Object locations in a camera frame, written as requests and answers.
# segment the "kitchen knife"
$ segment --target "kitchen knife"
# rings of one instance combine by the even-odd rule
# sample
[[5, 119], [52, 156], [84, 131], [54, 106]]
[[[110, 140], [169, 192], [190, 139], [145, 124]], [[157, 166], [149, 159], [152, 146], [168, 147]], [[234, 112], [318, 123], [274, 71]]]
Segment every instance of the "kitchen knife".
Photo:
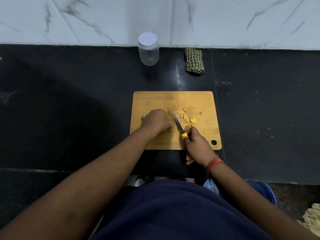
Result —
[[180, 123], [180, 121], [179, 121], [179, 119], [178, 119], [178, 117], [176, 116], [175, 113], [173, 114], [173, 119], [174, 119], [174, 121], [176, 122], [176, 124], [178, 126], [178, 130], [179, 130], [181, 136], [188, 138], [187, 133], [184, 131], [183, 126], [181, 125], [181, 123]]

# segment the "person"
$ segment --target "person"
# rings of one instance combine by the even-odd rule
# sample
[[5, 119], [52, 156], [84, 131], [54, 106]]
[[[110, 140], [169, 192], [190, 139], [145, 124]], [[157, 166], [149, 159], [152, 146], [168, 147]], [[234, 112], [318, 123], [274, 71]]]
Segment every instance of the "person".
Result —
[[[171, 127], [162, 109], [141, 120], [119, 145], [18, 215], [0, 239], [86, 239], [102, 214], [92, 239], [317, 239], [223, 162], [210, 173], [233, 206], [205, 187], [170, 179], [117, 196], [146, 146]], [[217, 155], [196, 128], [187, 133], [186, 164], [207, 167]]]

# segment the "clear plastic container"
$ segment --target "clear plastic container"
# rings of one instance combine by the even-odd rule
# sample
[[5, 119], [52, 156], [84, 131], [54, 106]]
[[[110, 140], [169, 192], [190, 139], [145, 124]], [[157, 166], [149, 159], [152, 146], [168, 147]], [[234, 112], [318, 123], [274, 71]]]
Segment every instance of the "clear plastic container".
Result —
[[146, 32], [139, 36], [139, 55], [146, 66], [153, 66], [158, 62], [158, 37], [154, 33]]

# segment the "white lid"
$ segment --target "white lid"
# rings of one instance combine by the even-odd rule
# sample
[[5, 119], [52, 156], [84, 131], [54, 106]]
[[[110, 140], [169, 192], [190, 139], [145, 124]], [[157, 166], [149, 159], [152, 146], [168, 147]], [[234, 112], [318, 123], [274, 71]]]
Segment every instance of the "white lid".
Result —
[[156, 47], [157, 44], [158, 37], [154, 33], [145, 32], [139, 36], [139, 45], [141, 48], [148, 50]]

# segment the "blue bucket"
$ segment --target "blue bucket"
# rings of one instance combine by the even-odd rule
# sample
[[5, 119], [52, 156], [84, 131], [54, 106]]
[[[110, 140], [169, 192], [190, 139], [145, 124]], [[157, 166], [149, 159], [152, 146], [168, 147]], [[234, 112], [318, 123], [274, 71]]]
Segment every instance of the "blue bucket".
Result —
[[277, 206], [277, 199], [275, 194], [273, 193], [271, 187], [266, 183], [262, 182], [247, 182], [252, 188], [254, 188], [260, 195], [265, 197], [272, 204]]

